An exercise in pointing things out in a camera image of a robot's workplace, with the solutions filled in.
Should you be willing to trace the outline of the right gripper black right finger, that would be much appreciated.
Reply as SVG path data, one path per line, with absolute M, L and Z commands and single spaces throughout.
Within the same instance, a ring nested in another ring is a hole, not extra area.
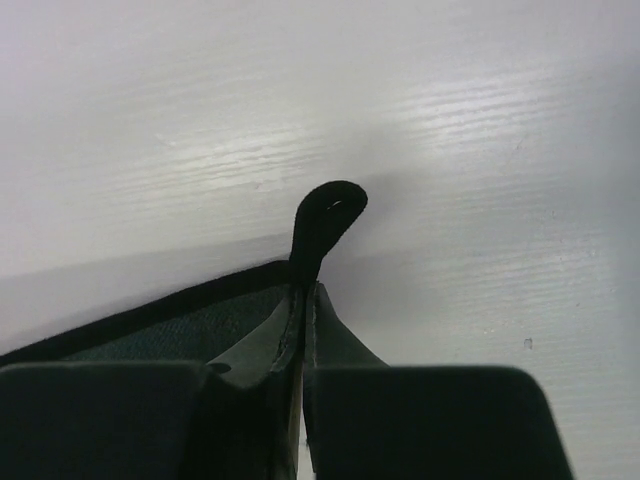
M 506 366 L 391 367 L 309 293 L 303 410 L 319 479 L 569 479 L 546 396 Z

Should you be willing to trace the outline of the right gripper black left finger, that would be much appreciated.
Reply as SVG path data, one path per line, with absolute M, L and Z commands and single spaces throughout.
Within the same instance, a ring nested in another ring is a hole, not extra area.
M 5 479 L 292 479 L 303 305 L 203 360 L 1 363 Z

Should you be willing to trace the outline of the purple towel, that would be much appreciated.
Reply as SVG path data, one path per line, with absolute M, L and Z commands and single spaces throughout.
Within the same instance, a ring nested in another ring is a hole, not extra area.
M 240 270 L 50 336 L 1 357 L 48 361 L 203 360 L 232 347 L 284 300 L 305 304 L 321 262 L 364 211 L 365 190 L 330 181 L 300 203 L 286 260 Z

